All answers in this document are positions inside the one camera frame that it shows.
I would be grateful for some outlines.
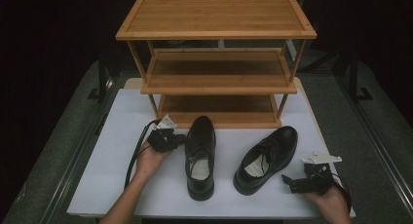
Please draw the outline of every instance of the shoe insole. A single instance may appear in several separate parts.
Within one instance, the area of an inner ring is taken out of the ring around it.
[[[261,155],[244,169],[249,175],[253,177],[261,177],[264,176],[265,173],[267,173],[268,167],[269,164],[267,163],[267,160],[265,159],[264,155]]]
[[[191,163],[190,167],[192,168],[191,177],[195,179],[204,180],[209,176],[207,159],[199,159],[195,164]]]

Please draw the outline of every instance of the floor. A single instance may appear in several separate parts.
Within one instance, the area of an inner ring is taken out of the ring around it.
[[[300,67],[323,55],[307,48]],[[413,223],[412,129],[367,66],[359,64],[358,87],[365,88],[372,99],[354,102],[348,92],[348,75],[334,76],[330,71],[333,62],[297,77],[330,154],[343,158],[336,167],[352,188],[354,223]],[[95,63],[83,78],[4,223],[96,222],[71,216],[66,210],[117,90],[129,78],[138,77],[135,71],[109,77],[106,98],[99,103],[91,94],[98,89],[97,69]],[[135,222],[142,220],[136,217]],[[325,222],[319,218],[283,223]]]

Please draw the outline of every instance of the shoe rack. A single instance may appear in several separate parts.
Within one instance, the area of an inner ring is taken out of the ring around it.
[[[126,41],[155,118],[179,128],[209,116],[216,128],[279,128],[306,40],[317,34],[296,0],[136,0],[116,39]],[[278,48],[155,48],[156,40],[283,40]],[[301,41],[292,65],[287,40]],[[142,66],[135,41],[147,41]],[[159,94],[159,104],[154,94]],[[277,103],[274,94],[282,94]]]

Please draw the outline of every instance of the hand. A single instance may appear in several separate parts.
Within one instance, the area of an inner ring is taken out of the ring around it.
[[[322,196],[313,193],[303,193],[302,195],[319,207],[327,222],[332,224],[352,223],[347,210],[346,199],[334,186],[331,186]]]
[[[145,141],[139,149],[139,156],[136,160],[136,172],[134,173],[133,178],[140,177],[149,179],[152,177],[161,166],[162,161],[171,152],[172,151],[159,153],[155,151],[147,141]]]

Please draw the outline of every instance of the black shoe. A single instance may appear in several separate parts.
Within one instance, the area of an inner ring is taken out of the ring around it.
[[[195,120],[185,143],[185,171],[189,196],[205,201],[213,194],[213,163],[215,159],[215,131],[207,116]]]
[[[234,186],[243,195],[257,192],[276,172],[291,162],[297,146],[297,131],[282,127],[252,147],[234,175]]]

